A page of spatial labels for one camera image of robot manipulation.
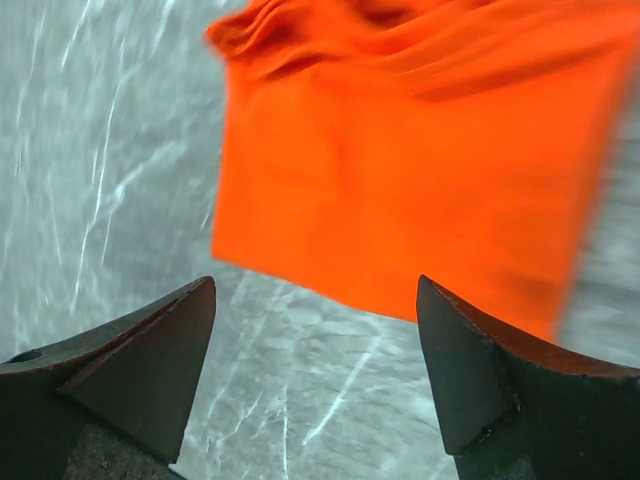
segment black plastic part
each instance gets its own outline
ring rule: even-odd
[[[418,325],[461,480],[640,478],[640,370],[533,337],[425,277]]]
[[[0,364],[0,479],[180,478],[167,466],[183,440],[215,305],[213,279],[201,278]]]

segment towel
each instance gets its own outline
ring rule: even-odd
[[[635,0],[254,0],[212,253],[416,321],[427,275],[556,337],[630,86]]]

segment cloth fold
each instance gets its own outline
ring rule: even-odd
[[[631,0],[255,0],[213,255],[415,321],[426,274],[553,339],[632,74]]]

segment marble countertop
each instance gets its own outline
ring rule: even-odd
[[[0,2],[0,360],[212,275],[218,316],[177,471],[454,479],[415,325],[209,256],[225,95],[201,34],[240,5]],[[562,341],[640,366],[637,110]]]

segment crumpled fabric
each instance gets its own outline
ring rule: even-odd
[[[425,274],[553,340],[639,27],[630,0],[250,2],[205,33],[214,257],[409,321]]]

